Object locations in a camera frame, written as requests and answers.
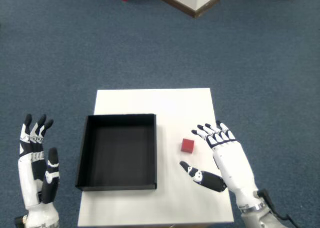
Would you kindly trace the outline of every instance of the robotic hand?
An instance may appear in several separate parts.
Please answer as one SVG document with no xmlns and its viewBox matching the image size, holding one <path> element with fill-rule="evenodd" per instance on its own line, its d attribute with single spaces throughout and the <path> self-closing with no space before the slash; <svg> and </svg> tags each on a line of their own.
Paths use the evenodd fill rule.
<svg viewBox="0 0 320 228">
<path fill-rule="evenodd" d="M 20 158 L 18 161 L 21 189 L 28 215 L 15 219 L 17 227 L 58 228 L 59 214 L 53 201 L 59 186 L 59 160 L 56 148 L 49 150 L 48 162 L 42 145 L 46 131 L 53 125 L 46 115 L 30 132 L 32 116 L 28 114 L 20 136 Z"/>
<path fill-rule="evenodd" d="M 283 218 L 275 212 L 267 191 L 258 190 L 254 173 L 241 144 L 225 124 L 219 121 L 216 124 L 217 126 L 198 125 L 200 130 L 193 130 L 192 133 L 204 139 L 213 150 L 213 158 L 222 177 L 199 171 L 181 161 L 184 170 L 194 182 L 214 191 L 222 192 L 228 187 L 236 196 L 237 206 L 242 212 L 241 217 L 248 228 L 284 228 L 278 218 L 293 222 L 288 215 Z"/>
</svg>

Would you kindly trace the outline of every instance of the cable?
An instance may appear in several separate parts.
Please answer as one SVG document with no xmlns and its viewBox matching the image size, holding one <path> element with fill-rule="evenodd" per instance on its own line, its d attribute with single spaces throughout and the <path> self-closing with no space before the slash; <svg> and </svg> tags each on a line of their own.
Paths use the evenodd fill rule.
<svg viewBox="0 0 320 228">
<path fill-rule="evenodd" d="M 289 220 L 296 228 L 300 228 L 300 226 L 298 226 L 297 223 L 295 223 L 294 220 L 288 214 L 285 216 L 281 216 L 280 214 L 278 214 L 278 212 L 276 212 L 275 205 L 272 203 L 269 193 L 266 189 L 259 190 L 257 194 L 259 197 L 265 200 L 265 202 L 277 218 L 281 220 Z"/>
</svg>

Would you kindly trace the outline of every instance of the black box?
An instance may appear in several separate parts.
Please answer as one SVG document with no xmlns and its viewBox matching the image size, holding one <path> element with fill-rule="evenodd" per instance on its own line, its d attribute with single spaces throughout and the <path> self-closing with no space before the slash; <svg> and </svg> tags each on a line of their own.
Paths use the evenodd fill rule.
<svg viewBox="0 0 320 228">
<path fill-rule="evenodd" d="M 75 186 L 83 191 L 156 189 L 157 116 L 88 116 Z"/>
</svg>

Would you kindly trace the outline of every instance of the white tabletop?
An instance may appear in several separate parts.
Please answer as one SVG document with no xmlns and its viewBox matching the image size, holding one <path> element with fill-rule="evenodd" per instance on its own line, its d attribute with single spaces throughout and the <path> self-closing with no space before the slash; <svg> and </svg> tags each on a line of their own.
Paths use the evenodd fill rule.
<svg viewBox="0 0 320 228">
<path fill-rule="evenodd" d="M 191 133 L 215 123 L 206 89 L 98 90 L 95 115 L 157 115 L 157 189 L 83 192 L 78 226 L 233 222 L 228 189 L 204 188 L 179 165 L 221 175 L 207 143 Z M 193 154 L 181 152 L 184 138 L 195 140 Z"/>
</svg>

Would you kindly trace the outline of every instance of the wooden baseboard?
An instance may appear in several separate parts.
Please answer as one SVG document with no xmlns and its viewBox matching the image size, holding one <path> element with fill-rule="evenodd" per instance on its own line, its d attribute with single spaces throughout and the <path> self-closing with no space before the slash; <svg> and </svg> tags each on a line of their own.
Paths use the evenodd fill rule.
<svg viewBox="0 0 320 228">
<path fill-rule="evenodd" d="M 191 15 L 192 17 L 196 18 L 202 15 L 205 11 L 207 11 L 209 8 L 211 8 L 214 4 L 219 2 L 219 0 L 210 0 L 206 4 L 204 4 L 202 7 L 200 7 L 197 10 L 194 10 L 187 5 L 179 2 L 178 0 L 163 0 L 167 2 L 168 4 L 176 7 L 177 9 L 180 9 L 181 11 L 185 12 L 186 14 Z"/>
</svg>

